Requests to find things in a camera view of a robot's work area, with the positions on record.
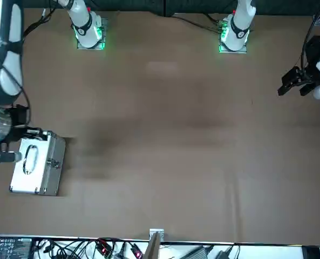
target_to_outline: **case handle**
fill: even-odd
[[[31,149],[36,149],[36,155],[35,155],[35,159],[34,159],[34,164],[33,164],[32,170],[27,170],[27,169],[25,168],[25,166],[26,166],[26,160],[27,160],[27,158],[28,158],[28,154],[29,154],[29,151],[30,151]],[[38,149],[37,146],[35,146],[35,145],[29,145],[28,148],[26,149],[25,157],[24,157],[24,159],[23,159],[23,173],[24,173],[24,174],[29,175],[29,174],[31,174],[31,173],[34,171],[34,169],[35,169],[35,164],[36,164],[36,160],[37,160],[38,151],[39,151],[39,149]]]

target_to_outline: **silver briefcase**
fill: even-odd
[[[57,195],[65,153],[65,140],[44,132],[47,140],[22,139],[22,155],[15,165],[10,192]]]

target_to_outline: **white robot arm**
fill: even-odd
[[[224,19],[228,25],[221,37],[221,44],[228,51],[235,52],[244,47],[255,14],[255,0],[238,0],[235,13]]]
[[[55,0],[65,8],[84,48],[101,41],[101,17],[89,12],[84,0]],[[0,0],[0,162],[15,161],[15,153],[1,150],[1,145],[21,138],[44,139],[40,128],[28,126],[27,107],[12,105],[23,89],[23,7],[22,0]]]

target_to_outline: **brown table surface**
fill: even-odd
[[[106,16],[104,51],[63,10],[26,39],[32,124],[70,141],[58,197],[9,193],[0,165],[0,233],[320,244],[320,101],[276,92],[310,18],[257,16],[248,54],[219,54],[186,22]]]

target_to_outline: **case latch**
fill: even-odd
[[[47,159],[47,165],[49,165],[50,167],[54,167],[55,169],[60,169],[60,162],[54,160],[53,158]]]

